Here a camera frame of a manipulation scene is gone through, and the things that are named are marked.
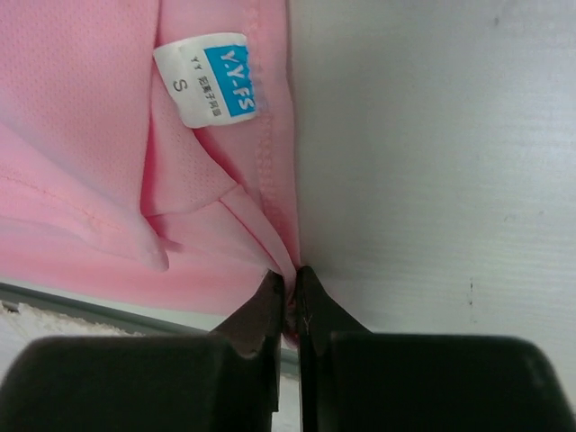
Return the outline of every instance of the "pink shirt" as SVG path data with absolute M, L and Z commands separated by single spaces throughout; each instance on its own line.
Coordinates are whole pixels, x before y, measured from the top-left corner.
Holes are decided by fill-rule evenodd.
M 299 264 L 283 0 L 4 0 L 0 275 L 229 313 Z M 186 128 L 152 57 L 247 36 L 258 116 Z

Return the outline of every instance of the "stitching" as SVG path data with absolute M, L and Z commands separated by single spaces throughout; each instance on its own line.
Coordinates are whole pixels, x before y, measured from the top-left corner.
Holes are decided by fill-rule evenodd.
M 278 227 L 278 209 L 276 208 L 277 194 L 274 181 L 274 158 L 273 158 L 273 122 L 274 116 L 268 111 L 266 102 L 266 89 L 260 77 L 263 74 L 260 47 L 258 39 L 258 29 L 260 24 L 260 0 L 248 0 L 245 8 L 246 26 L 245 34 L 250 45 L 250 67 L 255 72 L 252 79 L 255 81 L 255 88 L 259 90 L 262 101 L 258 106 L 259 115 L 256 117 L 259 126 L 258 145 L 256 147 L 256 167 L 260 183 L 260 192 L 264 213 L 272 223 L 273 227 Z
M 61 202 L 61 203 L 64 203 L 64 204 L 67 205 L 68 207 L 74 209 L 76 212 L 79 212 L 79 213 L 83 214 L 83 215 L 84 215 L 86 218 L 88 218 L 90 221 L 96 221 L 96 222 L 99 222 L 99 223 L 101 223 L 101 224 L 103 224 L 103 225 L 106 225 L 106 226 L 108 226 L 108 227 L 110 227 L 110 228 L 112 228 L 112 229 L 114 229 L 114 230 L 121 231 L 120 227 L 118 227 L 117 225 L 111 224 L 111 223 L 108 222 L 107 220 L 102 220 L 102 219 L 98 218 L 97 216 L 95 216 L 94 214 L 89 213 L 89 212 L 86 211 L 85 209 L 82 209 L 82 208 L 80 208 L 80 207 L 75 206 L 72 202 L 69 202 L 69 201 L 65 200 L 64 198 L 62 198 L 62 197 L 60 197 L 60 196 L 57 196 L 57 195 L 55 195 L 54 193 L 51 193 L 51 192 L 48 192 L 48 191 L 46 191 L 46 190 L 40 189 L 39 187 L 34 186 L 33 184 L 28 184 L 28 183 L 26 183 L 26 182 L 24 182 L 24 181 L 22 181 L 22 180 L 18 180 L 18 179 L 15 179 L 15 178 L 11 178 L 11 177 L 9 177 L 9 176 L 7 176 L 7 175 L 0 175 L 0 180 L 6 180 L 6 181 L 8 181 L 8 182 L 16 183 L 17 185 L 20 185 L 20 186 L 26 186 L 26 187 L 28 187 L 29 189 L 32 189 L 34 192 L 36 192 L 36 193 L 38 193 L 38 194 L 46 195 L 46 196 L 48 196 L 49 198 L 51 198 L 51 199 L 53 199 L 53 200 L 59 201 L 59 202 Z

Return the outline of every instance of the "white label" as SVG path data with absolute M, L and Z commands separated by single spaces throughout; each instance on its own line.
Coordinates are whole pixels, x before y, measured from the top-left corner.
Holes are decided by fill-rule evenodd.
M 246 36 L 215 33 L 154 49 L 166 89 L 189 128 L 243 122 L 256 116 Z

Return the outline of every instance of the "seam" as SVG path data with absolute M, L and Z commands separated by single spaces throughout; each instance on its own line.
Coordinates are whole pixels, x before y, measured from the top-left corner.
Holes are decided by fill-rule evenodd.
M 270 252 L 268 251 L 268 248 L 264 246 L 264 243 L 262 243 L 262 241 L 260 241 L 260 239 L 254 234 L 254 232 L 252 232 L 252 229 L 250 229 L 246 223 L 244 223 L 243 220 L 241 220 L 236 213 L 222 200 L 222 199 L 218 199 L 218 202 L 220 204 L 222 204 L 224 206 L 224 208 L 226 210 L 228 210 L 228 212 L 234 216 L 234 219 L 236 219 L 236 221 L 238 221 L 238 223 L 244 228 L 244 230 L 246 230 L 246 232 L 248 234 L 250 234 L 250 236 L 252 236 L 252 238 L 256 241 L 256 243 L 262 248 L 262 250 L 264 250 L 266 252 L 266 254 L 270 257 L 270 260 L 276 264 L 276 266 L 278 268 L 280 268 L 280 266 L 278 265 L 278 263 L 276 263 L 276 260 L 274 259 L 274 257 L 272 256 L 272 254 L 270 254 Z
M 273 127 L 274 116 L 268 110 L 268 103 L 266 100 L 266 89 L 261 80 L 263 75 L 262 59 L 260 55 L 259 46 L 259 26 L 260 26 L 260 0 L 247 0 L 248 4 L 245 7 L 245 34 L 250 45 L 250 68 L 254 71 L 252 80 L 257 83 L 255 88 L 259 91 L 259 99 L 261 99 L 258 106 L 258 143 L 256 147 L 256 170 L 260 185 L 260 193 L 262 196 L 262 206 L 264 214 L 270 220 L 273 227 L 277 227 L 277 196 L 274 181 L 274 158 L 273 158 Z
M 110 227 L 110 228 L 112 228 L 112 229 L 114 229 L 114 230 L 121 231 L 120 227 L 118 227 L 117 225 L 111 224 L 110 222 L 108 222 L 108 221 L 106 221 L 106 220 L 100 219 L 100 218 L 98 218 L 97 216 L 95 216 L 94 214 L 89 213 L 89 212 L 86 211 L 85 209 L 83 209 L 83 208 L 81 208 L 81 207 L 75 206 L 72 202 L 69 202 L 69 201 L 65 200 L 64 198 L 62 198 L 62 197 L 60 197 L 60 196 L 57 196 L 57 195 L 55 195 L 54 193 L 50 193 L 50 192 L 48 192 L 48 191 L 46 191 L 46 190 L 40 189 L 39 187 L 34 186 L 33 184 L 28 184 L 28 183 L 26 183 L 26 182 L 24 182 L 24 181 L 22 181 L 22 180 L 17 180 L 17 179 L 15 179 L 15 178 L 11 178 L 11 177 L 9 177 L 9 176 L 7 176 L 7 175 L 0 175 L 0 180 L 6 180 L 6 181 L 8 181 L 8 182 L 15 183 L 15 184 L 17 184 L 17 185 L 19 185 L 19 186 L 28 187 L 29 189 L 33 190 L 33 191 L 34 191 L 35 193 L 37 193 L 37 194 L 47 196 L 47 197 L 49 197 L 49 198 L 52 199 L 52 200 L 59 201 L 59 202 L 65 204 L 66 206 L 70 207 L 71 209 L 75 210 L 76 212 L 81 213 L 82 215 L 84 215 L 84 216 L 85 216 L 86 218 L 88 218 L 90 221 L 96 221 L 96 222 L 99 222 L 99 223 L 101 223 L 101 224 L 103 224 L 103 225 L 106 225 L 107 227 Z

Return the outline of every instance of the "white wall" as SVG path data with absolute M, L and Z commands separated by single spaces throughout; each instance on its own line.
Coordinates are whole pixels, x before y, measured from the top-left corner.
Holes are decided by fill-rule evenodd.
M 517 335 L 576 403 L 573 0 L 292 0 L 305 261 L 363 323 Z

